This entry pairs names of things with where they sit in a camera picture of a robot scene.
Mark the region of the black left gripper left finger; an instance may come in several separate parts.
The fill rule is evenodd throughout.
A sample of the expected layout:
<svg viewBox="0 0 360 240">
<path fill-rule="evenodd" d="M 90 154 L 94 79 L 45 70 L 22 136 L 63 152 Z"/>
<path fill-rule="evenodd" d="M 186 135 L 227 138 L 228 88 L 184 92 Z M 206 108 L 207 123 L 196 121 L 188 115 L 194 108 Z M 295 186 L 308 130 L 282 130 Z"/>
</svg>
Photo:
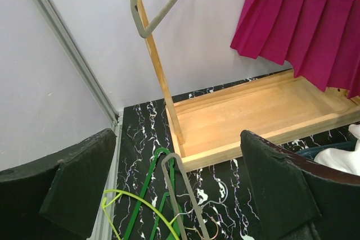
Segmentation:
<svg viewBox="0 0 360 240">
<path fill-rule="evenodd" d="M 116 146 L 104 129 L 1 171 L 1 239 L 88 239 Z"/>
</svg>

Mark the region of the navy plaid skirt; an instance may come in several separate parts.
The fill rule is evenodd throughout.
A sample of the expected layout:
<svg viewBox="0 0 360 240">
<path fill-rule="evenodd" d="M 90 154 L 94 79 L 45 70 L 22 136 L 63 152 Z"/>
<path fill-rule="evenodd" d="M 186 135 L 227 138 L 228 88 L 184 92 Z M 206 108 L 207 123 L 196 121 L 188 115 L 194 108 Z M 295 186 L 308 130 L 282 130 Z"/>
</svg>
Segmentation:
<svg viewBox="0 0 360 240">
<path fill-rule="evenodd" d="M 348 142 L 341 142 L 341 143 L 334 143 L 334 144 L 327 144 L 324 146 L 317 146 L 311 148 L 305 148 L 303 150 L 297 151 L 296 154 L 303 156 L 307 159 L 314 160 L 315 157 L 323 150 L 328 148 L 334 148 L 337 150 L 344 150 L 344 151 L 354 151 L 357 141 L 348 141 Z"/>
</svg>

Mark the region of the green velvet hanger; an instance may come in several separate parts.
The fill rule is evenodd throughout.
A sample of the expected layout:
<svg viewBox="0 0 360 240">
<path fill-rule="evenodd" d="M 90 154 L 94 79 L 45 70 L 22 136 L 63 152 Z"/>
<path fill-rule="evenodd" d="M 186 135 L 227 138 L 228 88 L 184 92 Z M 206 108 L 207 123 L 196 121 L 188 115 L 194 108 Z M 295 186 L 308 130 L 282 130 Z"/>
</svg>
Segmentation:
<svg viewBox="0 0 360 240">
<path fill-rule="evenodd" d="M 170 161 L 170 183 L 160 175 L 160 163 L 169 154 L 164 147 L 156 149 L 151 157 L 139 153 L 124 169 L 124 190 L 138 192 L 130 195 L 135 203 L 124 239 L 181 239 L 178 223 L 167 221 L 162 214 L 170 198 L 168 187 L 175 187 L 174 160 Z"/>
</svg>

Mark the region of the white skirt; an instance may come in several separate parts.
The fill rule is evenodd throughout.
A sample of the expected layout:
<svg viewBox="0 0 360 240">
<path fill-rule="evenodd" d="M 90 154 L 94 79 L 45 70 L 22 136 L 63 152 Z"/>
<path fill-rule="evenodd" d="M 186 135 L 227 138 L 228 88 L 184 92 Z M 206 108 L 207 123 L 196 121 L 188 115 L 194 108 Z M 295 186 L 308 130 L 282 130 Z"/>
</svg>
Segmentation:
<svg viewBox="0 0 360 240">
<path fill-rule="evenodd" d="M 357 141 L 353 151 L 327 148 L 317 154 L 314 161 L 318 164 L 359 176 L 359 124 L 351 124 L 349 132 Z"/>
</svg>

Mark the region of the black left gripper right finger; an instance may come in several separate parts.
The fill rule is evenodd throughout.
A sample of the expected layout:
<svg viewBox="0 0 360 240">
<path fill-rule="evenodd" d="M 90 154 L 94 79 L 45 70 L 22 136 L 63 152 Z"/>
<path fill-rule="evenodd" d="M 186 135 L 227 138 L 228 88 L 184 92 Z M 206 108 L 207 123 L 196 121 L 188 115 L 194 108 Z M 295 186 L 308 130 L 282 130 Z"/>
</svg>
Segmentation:
<svg viewBox="0 0 360 240">
<path fill-rule="evenodd" d="M 243 130 L 240 147 L 265 239 L 359 239 L 359 177 Z"/>
</svg>

